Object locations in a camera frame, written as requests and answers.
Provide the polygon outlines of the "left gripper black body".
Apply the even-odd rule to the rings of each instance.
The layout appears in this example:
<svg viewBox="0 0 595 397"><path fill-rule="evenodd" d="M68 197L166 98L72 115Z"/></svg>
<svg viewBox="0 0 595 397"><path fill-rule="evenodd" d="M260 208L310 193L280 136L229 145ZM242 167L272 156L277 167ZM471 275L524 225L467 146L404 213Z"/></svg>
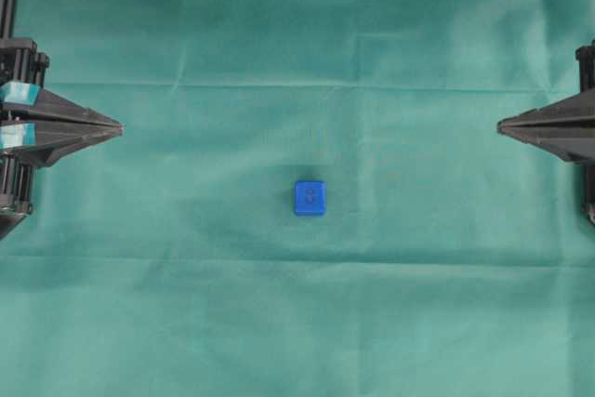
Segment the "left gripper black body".
<svg viewBox="0 0 595 397"><path fill-rule="evenodd" d="M15 47L13 40L1 50L1 236L14 231L33 212L32 191L35 167L18 150L35 144L35 126L19 106L33 106L49 65L47 55L36 52L36 44Z"/></svg>

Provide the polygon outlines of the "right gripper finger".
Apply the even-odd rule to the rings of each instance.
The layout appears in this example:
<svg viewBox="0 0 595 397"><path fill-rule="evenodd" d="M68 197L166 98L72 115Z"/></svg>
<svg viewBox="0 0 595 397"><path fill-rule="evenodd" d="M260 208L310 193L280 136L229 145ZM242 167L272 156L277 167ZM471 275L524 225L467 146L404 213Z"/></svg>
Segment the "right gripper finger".
<svg viewBox="0 0 595 397"><path fill-rule="evenodd" d="M533 109L499 121L496 128L520 126L546 126L586 123L594 120L594 103L568 103L559 101L547 107Z"/></svg>
<svg viewBox="0 0 595 397"><path fill-rule="evenodd" d="M594 164L593 128L501 126L498 132L550 152L564 162Z"/></svg>

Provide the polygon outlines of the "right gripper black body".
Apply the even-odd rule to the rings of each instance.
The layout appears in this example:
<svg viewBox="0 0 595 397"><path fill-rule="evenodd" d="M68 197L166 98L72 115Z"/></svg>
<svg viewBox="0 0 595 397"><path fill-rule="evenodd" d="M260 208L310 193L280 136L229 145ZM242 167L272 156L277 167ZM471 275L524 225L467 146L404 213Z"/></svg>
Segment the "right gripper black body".
<svg viewBox="0 0 595 397"><path fill-rule="evenodd" d="M594 87L594 42L582 46L575 52L579 63L579 85L583 93ZM588 221L594 224L594 164L583 167L584 203L582 211Z"/></svg>

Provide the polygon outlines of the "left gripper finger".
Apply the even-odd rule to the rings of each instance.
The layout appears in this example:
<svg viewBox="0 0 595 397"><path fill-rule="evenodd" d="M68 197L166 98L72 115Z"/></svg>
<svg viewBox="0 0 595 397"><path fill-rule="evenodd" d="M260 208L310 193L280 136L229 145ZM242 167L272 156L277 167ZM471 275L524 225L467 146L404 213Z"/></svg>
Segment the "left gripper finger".
<svg viewBox="0 0 595 397"><path fill-rule="evenodd" d="M74 152L121 137L124 127L75 123L12 123L1 126L1 153L36 168L51 167Z"/></svg>
<svg viewBox="0 0 595 397"><path fill-rule="evenodd" d="M118 121L106 115L40 86L22 82L7 82L1 86L1 111L7 118L122 128Z"/></svg>

